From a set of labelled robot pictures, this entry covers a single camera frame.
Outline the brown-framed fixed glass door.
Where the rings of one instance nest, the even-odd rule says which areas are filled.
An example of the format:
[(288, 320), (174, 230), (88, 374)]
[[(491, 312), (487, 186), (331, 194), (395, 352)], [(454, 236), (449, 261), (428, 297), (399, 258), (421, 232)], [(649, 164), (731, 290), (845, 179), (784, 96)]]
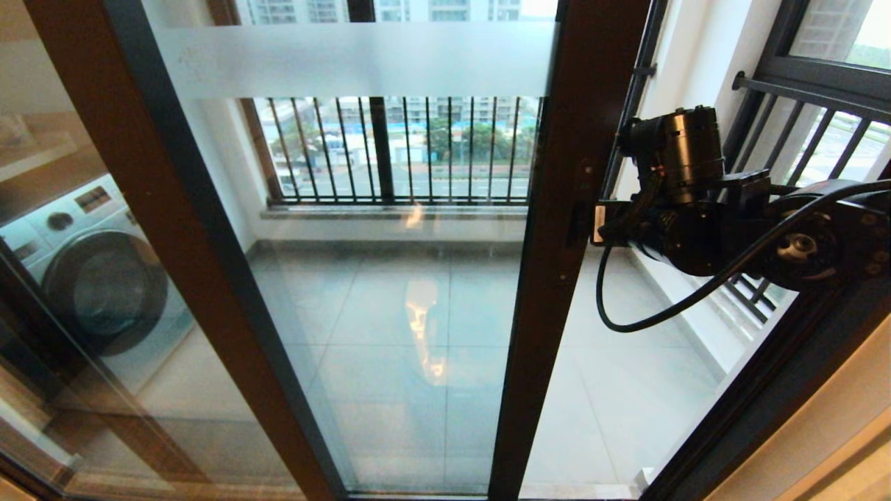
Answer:
[[(0, 183), (0, 225), (111, 175), (194, 327), (138, 393), (142, 415), (66, 409), (0, 367), (0, 499), (342, 501), (292, 359), (182, 108), (142, 3), (0, 0), (0, 115), (77, 151)], [(77, 353), (0, 238), (0, 328), (63, 388)]]

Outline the brown-framed sliding glass door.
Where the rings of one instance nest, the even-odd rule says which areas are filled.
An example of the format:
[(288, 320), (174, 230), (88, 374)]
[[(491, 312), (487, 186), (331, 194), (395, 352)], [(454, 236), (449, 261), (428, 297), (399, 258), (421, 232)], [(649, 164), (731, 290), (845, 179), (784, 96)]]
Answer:
[[(178, 97), (220, 104), (276, 79), (316, 88), (295, 63), (262, 70), (297, 35), (183, 26), (154, 31)], [(467, 493), (517, 501), (581, 269), (630, 80), (602, 76), (553, 92), (548, 158), (522, 220), (349, 220), (279, 225), (287, 250), (392, 251), (341, 301), (311, 379), (298, 375), (345, 496)], [(264, 298), (281, 342), (306, 340), (308, 308)]]

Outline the silver front-load washing machine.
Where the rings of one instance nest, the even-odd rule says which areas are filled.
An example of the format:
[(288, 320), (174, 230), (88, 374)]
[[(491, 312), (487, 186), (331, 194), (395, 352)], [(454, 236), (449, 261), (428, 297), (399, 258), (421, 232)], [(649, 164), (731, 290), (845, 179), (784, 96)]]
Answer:
[(194, 327), (188, 305), (154, 254), (111, 175), (0, 225), (63, 324), (77, 353), (109, 371), (80, 374), (72, 392), (15, 334), (0, 328), (0, 367), (34, 383), (66, 409), (142, 415), (138, 393)]

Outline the cream wall shelf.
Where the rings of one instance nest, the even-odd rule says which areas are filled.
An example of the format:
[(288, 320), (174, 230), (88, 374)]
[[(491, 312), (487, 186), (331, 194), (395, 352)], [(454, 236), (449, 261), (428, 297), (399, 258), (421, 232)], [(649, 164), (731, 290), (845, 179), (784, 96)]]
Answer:
[(77, 151), (66, 131), (34, 132), (20, 115), (0, 115), (0, 183)]

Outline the dark wide window frame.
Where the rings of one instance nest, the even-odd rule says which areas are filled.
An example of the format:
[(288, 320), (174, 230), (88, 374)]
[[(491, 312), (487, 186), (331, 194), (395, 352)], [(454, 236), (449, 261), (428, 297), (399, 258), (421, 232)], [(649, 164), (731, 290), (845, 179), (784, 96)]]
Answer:
[(267, 202), (525, 205), (553, 92), (626, 83), (658, 0), (198, 0), (214, 28), (297, 35), (243, 55), (307, 83), (241, 92)]

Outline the dark door frame jamb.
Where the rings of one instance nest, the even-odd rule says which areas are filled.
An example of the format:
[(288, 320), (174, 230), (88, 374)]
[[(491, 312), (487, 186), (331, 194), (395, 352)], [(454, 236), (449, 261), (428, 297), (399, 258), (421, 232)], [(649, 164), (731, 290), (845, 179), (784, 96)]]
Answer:
[(704, 501), (891, 314), (891, 278), (801, 292), (638, 501)]

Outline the long grey stone window sill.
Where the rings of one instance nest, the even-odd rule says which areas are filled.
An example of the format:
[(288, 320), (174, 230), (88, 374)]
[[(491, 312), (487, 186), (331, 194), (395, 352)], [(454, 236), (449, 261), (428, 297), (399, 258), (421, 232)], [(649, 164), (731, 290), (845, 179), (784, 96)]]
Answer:
[(264, 209), (262, 220), (522, 220), (525, 205), (298, 205)]

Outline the beige wooden door casing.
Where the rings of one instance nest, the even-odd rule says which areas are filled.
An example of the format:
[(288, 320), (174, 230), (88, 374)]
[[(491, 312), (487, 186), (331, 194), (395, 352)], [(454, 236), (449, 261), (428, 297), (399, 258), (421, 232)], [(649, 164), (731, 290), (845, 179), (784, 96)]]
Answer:
[(891, 316), (704, 501), (793, 499), (891, 425)]

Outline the dark narrow window frame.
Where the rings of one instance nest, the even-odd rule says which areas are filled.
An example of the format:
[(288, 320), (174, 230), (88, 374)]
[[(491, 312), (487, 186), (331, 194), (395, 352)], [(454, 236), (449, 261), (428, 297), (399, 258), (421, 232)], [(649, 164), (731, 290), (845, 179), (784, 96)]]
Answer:
[(755, 107), (739, 74), (891, 114), (891, 0), (782, 0), (757, 66), (733, 79), (742, 100), (729, 133)]

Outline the black short window railing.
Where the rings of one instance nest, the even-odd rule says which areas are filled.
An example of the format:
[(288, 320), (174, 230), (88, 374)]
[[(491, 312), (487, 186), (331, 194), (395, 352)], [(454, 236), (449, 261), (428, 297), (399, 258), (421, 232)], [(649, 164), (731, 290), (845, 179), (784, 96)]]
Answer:
[[(771, 185), (780, 196), (830, 180), (872, 183), (889, 178), (882, 174), (891, 161), (891, 114), (865, 104), (791, 86), (749, 79), (738, 75), (734, 85), (745, 90), (745, 104), (754, 111), (741, 111), (725, 141), (725, 159), (732, 161), (731, 173), (769, 169)], [(876, 191), (852, 196), (835, 205), (852, 209), (863, 202), (869, 218), (846, 223), (840, 230), (853, 230), (876, 244), (881, 260), (862, 260), (866, 271), (887, 273), (891, 266), (891, 193)], [(738, 273), (725, 285), (725, 295), (735, 308), (760, 324), (774, 316), (778, 304), (792, 289), (755, 273)]]

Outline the black long window railing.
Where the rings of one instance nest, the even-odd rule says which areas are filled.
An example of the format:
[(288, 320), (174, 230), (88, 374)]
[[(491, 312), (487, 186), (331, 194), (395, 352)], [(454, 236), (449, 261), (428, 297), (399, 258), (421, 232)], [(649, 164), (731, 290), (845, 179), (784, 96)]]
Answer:
[(525, 205), (544, 96), (251, 100), (270, 208)]

